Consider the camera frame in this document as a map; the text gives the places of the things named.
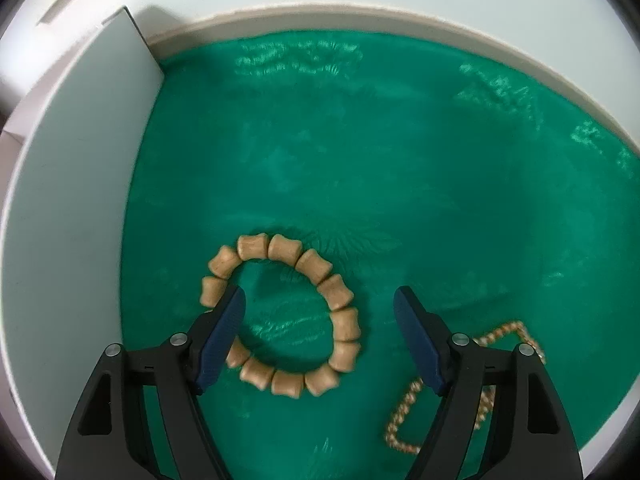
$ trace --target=fabric pattern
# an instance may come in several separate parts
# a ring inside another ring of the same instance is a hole
[[[580,446],[615,409],[640,368],[634,338],[619,337],[640,321],[640,161],[586,113],[499,63],[385,34],[227,41],[164,70],[124,227],[127,347],[188,329],[207,261],[240,234],[316,248],[360,310],[363,351],[337,389],[275,397],[225,369],[200,399],[236,480],[404,478],[414,458],[382,439],[417,374],[392,314],[399,285],[470,335],[523,320]],[[248,301],[241,338],[261,361],[325,361],[332,326],[307,280],[274,262],[232,279]],[[438,400],[420,396],[404,440],[424,439]]]

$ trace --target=white container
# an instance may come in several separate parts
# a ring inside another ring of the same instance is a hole
[[[606,0],[26,0],[0,40],[0,109],[24,98],[0,143],[0,178],[17,160],[0,233],[0,412],[50,478],[84,381],[120,339],[124,208],[161,84],[127,15],[103,24],[123,5],[161,57],[292,28],[451,44],[535,76],[640,151],[640,52]],[[636,381],[582,450],[585,473],[639,397]]]

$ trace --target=green fabric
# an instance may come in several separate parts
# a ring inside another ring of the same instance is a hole
[[[164,69],[124,228],[127,347],[188,329],[207,261],[241,234],[316,248],[360,309],[364,350],[338,389],[275,397],[225,368],[200,399],[236,480],[404,478],[413,458],[382,440],[416,376],[392,314],[399,285],[456,331],[523,320],[580,446],[615,409],[640,368],[636,339],[620,337],[640,321],[640,161],[587,114],[496,62],[384,34],[271,34]],[[296,371],[328,357],[328,310],[305,279],[248,262],[233,280],[260,359]],[[437,402],[420,394],[401,436],[420,443]]]

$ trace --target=white wall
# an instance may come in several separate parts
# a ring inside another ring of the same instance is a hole
[[[11,109],[84,31],[126,5],[145,36],[213,14],[299,2],[410,10],[466,25],[561,73],[628,132],[640,131],[640,54],[606,0],[72,0],[49,25],[54,0],[27,0],[0,40],[0,107]]]
[[[13,146],[20,155],[0,219],[0,362],[10,396],[0,395],[0,408],[22,423],[14,436],[35,447],[50,478],[87,378],[122,338],[122,227],[161,84],[123,11],[42,92],[33,131]]]

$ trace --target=blue gripper pad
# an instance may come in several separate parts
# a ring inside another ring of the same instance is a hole
[[[418,373],[424,384],[442,396],[446,391],[446,381],[442,376],[442,362],[436,343],[427,334],[423,322],[433,316],[444,323],[439,316],[428,314],[414,292],[408,286],[401,286],[394,294],[394,314],[404,341],[411,352]]]
[[[218,380],[226,355],[229,353],[244,317],[245,297],[244,291],[240,287],[236,288],[228,302],[225,300],[226,294],[211,313],[207,314],[215,316],[216,309],[224,309],[200,353],[200,373],[195,382],[203,392]]]

